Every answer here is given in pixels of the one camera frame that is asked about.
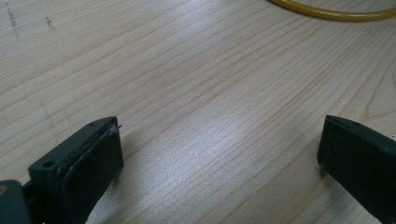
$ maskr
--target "wooden table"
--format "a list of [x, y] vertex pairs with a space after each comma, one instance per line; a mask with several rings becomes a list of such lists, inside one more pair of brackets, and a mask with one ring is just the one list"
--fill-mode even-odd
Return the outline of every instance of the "wooden table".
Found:
[[[305, 1], [343, 10], [394, 1]], [[89, 223], [377, 223], [316, 154], [326, 114], [396, 134], [396, 19], [263, 0], [0, 1], [0, 178], [116, 115]]]

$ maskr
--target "yellow cable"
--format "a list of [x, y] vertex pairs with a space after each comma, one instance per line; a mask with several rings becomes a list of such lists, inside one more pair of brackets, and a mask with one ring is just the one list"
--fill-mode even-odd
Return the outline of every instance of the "yellow cable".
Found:
[[292, 0], [269, 0], [286, 9], [332, 21], [376, 21], [396, 16], [396, 7], [374, 12], [343, 12], [311, 7]]

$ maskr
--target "light wood surface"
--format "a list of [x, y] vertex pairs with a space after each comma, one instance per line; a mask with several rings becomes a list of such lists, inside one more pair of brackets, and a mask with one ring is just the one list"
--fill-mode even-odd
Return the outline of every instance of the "light wood surface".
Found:
[[[389, 0], [304, 1], [343, 10]], [[396, 134], [396, 19], [263, 0], [0, 1], [0, 179], [116, 115], [89, 223], [378, 223], [317, 164], [324, 116]]]

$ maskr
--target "wood grain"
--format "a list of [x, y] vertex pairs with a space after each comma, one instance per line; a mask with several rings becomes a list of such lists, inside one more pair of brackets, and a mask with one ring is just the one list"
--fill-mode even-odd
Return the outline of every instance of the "wood grain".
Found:
[[[392, 1], [301, 1], [378, 10]], [[116, 115], [89, 223], [378, 223], [316, 161], [326, 114], [396, 134], [396, 19], [263, 0], [0, 1], [0, 178]]]

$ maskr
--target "yellow wire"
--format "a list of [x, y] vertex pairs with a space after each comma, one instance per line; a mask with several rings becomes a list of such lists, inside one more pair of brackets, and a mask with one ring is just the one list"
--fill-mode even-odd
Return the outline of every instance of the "yellow wire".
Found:
[[286, 9], [332, 21], [376, 21], [396, 16], [396, 7], [374, 12], [343, 12], [311, 7], [292, 0], [269, 0]]

